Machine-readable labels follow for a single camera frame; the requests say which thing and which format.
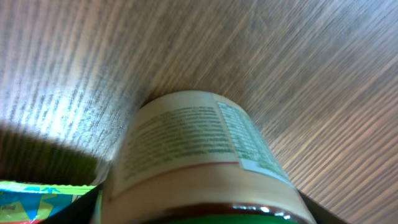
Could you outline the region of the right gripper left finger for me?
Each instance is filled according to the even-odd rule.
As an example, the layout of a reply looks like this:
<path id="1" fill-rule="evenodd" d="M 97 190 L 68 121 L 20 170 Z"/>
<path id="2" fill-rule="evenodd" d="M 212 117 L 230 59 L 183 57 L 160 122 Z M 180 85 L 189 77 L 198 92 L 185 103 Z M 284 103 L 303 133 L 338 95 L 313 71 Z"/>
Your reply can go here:
<path id="1" fill-rule="evenodd" d="M 95 214 L 97 199 L 102 189 L 103 184 L 97 185 L 63 210 L 40 222 L 40 224 L 89 224 Z"/>

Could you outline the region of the Haribo gummy candy bag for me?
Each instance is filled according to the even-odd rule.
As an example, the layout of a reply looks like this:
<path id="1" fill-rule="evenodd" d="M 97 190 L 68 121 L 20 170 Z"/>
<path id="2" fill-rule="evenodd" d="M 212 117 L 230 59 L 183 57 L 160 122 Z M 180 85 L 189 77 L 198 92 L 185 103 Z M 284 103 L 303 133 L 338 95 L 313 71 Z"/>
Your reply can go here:
<path id="1" fill-rule="evenodd" d="M 40 223 L 88 193 L 92 185 L 49 185 L 1 181 L 1 223 Z M 99 193 L 90 223 L 101 223 Z"/>

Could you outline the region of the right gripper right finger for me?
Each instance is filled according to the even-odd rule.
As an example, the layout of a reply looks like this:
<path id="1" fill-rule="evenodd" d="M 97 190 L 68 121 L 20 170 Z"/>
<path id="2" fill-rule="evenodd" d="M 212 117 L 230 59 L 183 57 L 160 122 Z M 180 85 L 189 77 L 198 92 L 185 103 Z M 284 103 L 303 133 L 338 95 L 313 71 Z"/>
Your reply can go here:
<path id="1" fill-rule="evenodd" d="M 321 206 L 319 203 L 316 203 L 303 192 L 299 191 L 299 194 L 310 213 L 313 215 L 317 224 L 348 224 L 344 220 L 337 217 L 334 213 L 331 213 L 329 210 Z"/>

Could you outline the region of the green lid jar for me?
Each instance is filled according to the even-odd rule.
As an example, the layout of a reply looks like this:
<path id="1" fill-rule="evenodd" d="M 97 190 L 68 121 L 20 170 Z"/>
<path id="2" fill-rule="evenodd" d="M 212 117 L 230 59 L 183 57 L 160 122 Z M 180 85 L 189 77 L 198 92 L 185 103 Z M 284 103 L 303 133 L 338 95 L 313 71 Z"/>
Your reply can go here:
<path id="1" fill-rule="evenodd" d="M 136 113 L 96 214 L 96 223 L 314 222 L 249 115 L 205 91 Z"/>

